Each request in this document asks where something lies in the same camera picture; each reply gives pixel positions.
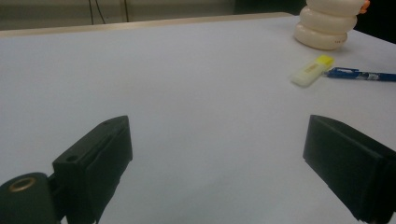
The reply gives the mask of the white table cover sheet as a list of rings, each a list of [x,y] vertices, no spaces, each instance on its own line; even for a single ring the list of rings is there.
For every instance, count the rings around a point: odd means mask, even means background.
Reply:
[[[304,162],[311,115],[396,150],[396,83],[291,76],[293,17],[0,37],[0,184],[127,116],[102,224],[359,224]]]

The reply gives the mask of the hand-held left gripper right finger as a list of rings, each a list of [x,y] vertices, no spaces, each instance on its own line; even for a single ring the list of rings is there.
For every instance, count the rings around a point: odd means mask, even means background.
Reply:
[[[354,218],[389,223],[396,212],[396,151],[341,121],[312,115],[303,158]]]

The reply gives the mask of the yellow highlighter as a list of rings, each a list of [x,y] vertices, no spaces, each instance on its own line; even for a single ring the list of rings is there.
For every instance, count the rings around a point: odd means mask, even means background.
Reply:
[[[320,55],[293,74],[290,81],[299,87],[306,88],[313,84],[325,71],[328,71],[333,62],[333,57]]]

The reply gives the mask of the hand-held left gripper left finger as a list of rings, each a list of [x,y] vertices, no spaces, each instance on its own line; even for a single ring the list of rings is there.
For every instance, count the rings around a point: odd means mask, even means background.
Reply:
[[[52,163],[69,224],[100,220],[132,159],[129,119],[120,116],[97,125]]]

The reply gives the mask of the cream ribbed pen holder cup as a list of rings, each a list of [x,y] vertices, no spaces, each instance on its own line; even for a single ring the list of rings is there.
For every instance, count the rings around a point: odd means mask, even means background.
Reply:
[[[370,0],[306,0],[293,36],[314,49],[339,49],[369,6]]]

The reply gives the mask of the blue pen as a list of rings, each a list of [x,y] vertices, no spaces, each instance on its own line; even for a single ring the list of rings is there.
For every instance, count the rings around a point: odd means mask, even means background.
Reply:
[[[324,72],[324,76],[329,78],[396,82],[396,74],[364,72],[359,69],[345,67],[334,67]]]

